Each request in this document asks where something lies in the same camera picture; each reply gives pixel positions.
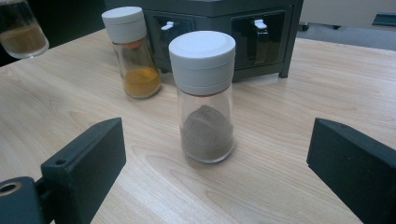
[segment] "wood grain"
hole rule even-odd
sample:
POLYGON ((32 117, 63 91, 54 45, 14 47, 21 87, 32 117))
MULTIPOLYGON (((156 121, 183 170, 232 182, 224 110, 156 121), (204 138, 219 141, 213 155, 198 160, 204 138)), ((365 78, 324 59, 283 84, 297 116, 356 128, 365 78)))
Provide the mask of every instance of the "wood grain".
POLYGON ((0 180, 121 117, 127 163, 92 223, 360 223, 307 167, 315 118, 396 148, 395 51, 297 39, 289 77, 233 84, 236 146, 218 164, 180 148, 177 90, 130 100, 105 31, 0 68, 0 180))

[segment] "spice jar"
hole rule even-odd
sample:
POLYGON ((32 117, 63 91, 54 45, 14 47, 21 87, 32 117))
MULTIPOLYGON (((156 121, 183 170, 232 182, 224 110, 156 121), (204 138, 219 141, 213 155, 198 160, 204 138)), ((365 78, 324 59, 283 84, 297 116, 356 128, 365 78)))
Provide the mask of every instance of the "spice jar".
POLYGON ((161 79, 152 60, 142 8, 114 8, 102 19, 117 55, 124 91, 137 99, 155 94, 161 79))
POLYGON ((220 32, 191 32, 174 39, 169 54, 183 150, 202 163, 224 160, 234 145, 235 41, 220 32))
POLYGON ((0 0, 0 43, 14 58, 33 58, 50 44, 27 0, 0 0))

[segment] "brown powder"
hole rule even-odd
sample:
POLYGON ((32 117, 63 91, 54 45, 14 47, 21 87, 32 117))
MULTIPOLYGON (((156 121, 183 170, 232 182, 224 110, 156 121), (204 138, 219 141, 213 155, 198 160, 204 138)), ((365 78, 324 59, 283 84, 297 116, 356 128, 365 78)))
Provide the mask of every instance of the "brown powder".
POLYGON ((184 151, 201 162, 221 161, 233 149, 233 125, 208 105, 189 114, 180 134, 184 151))

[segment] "ground spice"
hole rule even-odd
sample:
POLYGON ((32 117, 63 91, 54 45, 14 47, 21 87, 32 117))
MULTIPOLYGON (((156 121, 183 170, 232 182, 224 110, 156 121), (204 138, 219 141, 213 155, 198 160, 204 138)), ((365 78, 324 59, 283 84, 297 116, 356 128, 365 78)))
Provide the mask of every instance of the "ground spice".
POLYGON ((149 97, 160 88, 161 79, 156 69, 143 67, 130 70, 125 74, 123 87, 134 98, 149 97))
POLYGON ((233 125, 208 105, 189 114, 180 135, 183 150, 198 161, 221 161, 233 149, 233 125))

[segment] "yellow powder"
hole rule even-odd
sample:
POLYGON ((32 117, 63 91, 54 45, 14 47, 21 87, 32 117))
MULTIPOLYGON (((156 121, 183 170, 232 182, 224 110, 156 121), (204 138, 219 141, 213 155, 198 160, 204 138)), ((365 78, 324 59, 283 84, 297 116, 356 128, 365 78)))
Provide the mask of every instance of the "yellow powder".
POLYGON ((124 90, 134 98, 146 98, 156 93, 161 80, 154 68, 143 67, 128 71, 123 83, 124 90))

